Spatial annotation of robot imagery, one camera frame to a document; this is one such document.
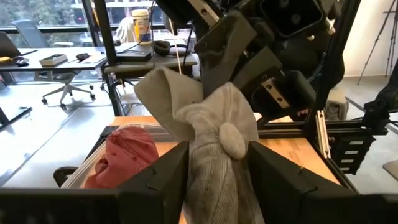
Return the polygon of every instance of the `metal bracket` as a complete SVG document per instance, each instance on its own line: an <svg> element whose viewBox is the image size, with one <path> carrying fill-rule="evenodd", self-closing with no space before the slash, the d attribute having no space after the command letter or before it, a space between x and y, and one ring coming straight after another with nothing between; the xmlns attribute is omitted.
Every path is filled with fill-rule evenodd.
<svg viewBox="0 0 398 224"><path fill-rule="evenodd" d="M282 109L289 108L290 105L286 101L286 99L280 94L279 90L274 85L275 78L272 77L264 82L261 85L267 90L267 92L273 97L273 99L279 104Z"/></svg>
<svg viewBox="0 0 398 224"><path fill-rule="evenodd" d="M317 122L318 144L321 154L325 159L330 159L329 138L326 130L325 114L323 110L317 111L315 121Z"/></svg>

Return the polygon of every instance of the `tripod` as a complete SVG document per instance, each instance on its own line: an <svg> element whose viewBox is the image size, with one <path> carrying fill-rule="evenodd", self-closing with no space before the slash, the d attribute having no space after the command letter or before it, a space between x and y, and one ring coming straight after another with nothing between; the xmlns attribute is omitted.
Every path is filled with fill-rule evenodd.
<svg viewBox="0 0 398 224"><path fill-rule="evenodd" d="M390 16L390 13L394 13L395 16L394 16L394 23L393 23L393 25L392 25L392 32L391 32L391 39L390 39L390 49L389 49L388 58L387 58L386 76L387 76L388 71L389 71L389 70L388 70L388 67L389 67L389 66L390 66L390 74L391 74L391 72L392 72L392 68L393 68L393 66L394 66L394 65L393 65L393 61L394 61L394 49L395 49L395 46L396 46L397 25L398 25L398 3L396 4L396 10L393 12L393 11L392 11L392 7L394 6L394 4L396 4L396 0L393 0L393 1L392 1L392 4L391 4L391 6L390 6L390 9L388 10L387 15L386 15L386 18L384 19L383 25L382 25L381 28L380 28L379 34L377 35L376 40L374 41L374 45L373 45L373 47L372 47L371 53L369 54L369 57L368 57L368 59L367 59L367 61L366 61L366 63L365 63L365 66L363 67L363 70L362 70L362 73L361 73L361 76L360 76L360 78L359 78L359 80L358 80L357 85L359 85L359 83L361 82L363 73L365 72L365 69L366 69L366 67L368 66L368 63L369 63L369 60L371 59L372 53L373 53L373 51L374 51L374 48L376 47L376 44L377 44L377 42L379 41L381 34L383 33L383 30L384 30L384 28L385 28L385 26L386 26L388 17Z"/></svg>

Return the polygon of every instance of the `white cloth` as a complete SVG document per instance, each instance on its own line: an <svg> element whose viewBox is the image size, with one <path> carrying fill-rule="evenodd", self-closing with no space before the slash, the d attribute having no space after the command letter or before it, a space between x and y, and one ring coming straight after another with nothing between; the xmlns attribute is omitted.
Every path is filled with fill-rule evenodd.
<svg viewBox="0 0 398 224"><path fill-rule="evenodd" d="M134 19L129 16L120 21L119 27L116 30L116 35L120 43L135 42L134 35Z"/></svg>

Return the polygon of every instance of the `pink cloth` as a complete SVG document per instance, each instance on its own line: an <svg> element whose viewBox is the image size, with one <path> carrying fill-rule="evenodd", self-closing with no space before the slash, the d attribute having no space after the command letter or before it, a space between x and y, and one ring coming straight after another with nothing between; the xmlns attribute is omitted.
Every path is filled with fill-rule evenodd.
<svg viewBox="0 0 398 224"><path fill-rule="evenodd" d="M152 137L142 128L116 130L106 139L105 155L95 165L96 174L87 178L86 189L112 189L159 158Z"/></svg>

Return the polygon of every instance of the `desk leg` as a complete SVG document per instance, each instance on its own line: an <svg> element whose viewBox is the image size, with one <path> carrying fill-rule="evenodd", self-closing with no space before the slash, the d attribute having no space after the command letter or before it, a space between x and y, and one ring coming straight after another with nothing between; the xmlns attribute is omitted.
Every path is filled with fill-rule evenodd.
<svg viewBox="0 0 398 224"><path fill-rule="evenodd" d="M101 68L101 72L102 72L102 76L106 81L106 86L108 87L108 92L109 92L109 99L111 100L112 103L112 108L113 108L113 113L115 116L122 116L122 112L121 112L121 106L119 104L119 101L117 100L117 97L119 97L116 94L116 90L114 88L112 88L113 85L113 79L109 74L106 74L104 72L104 67Z"/></svg>
<svg viewBox="0 0 398 224"><path fill-rule="evenodd" d="M26 108L24 109L21 113L19 113L17 116L12 118L11 120L8 120L6 114L3 112L3 110L0 107L0 132L3 131L7 126L12 125L14 122L17 120L21 119L23 116L27 115L32 111L32 108Z"/></svg>

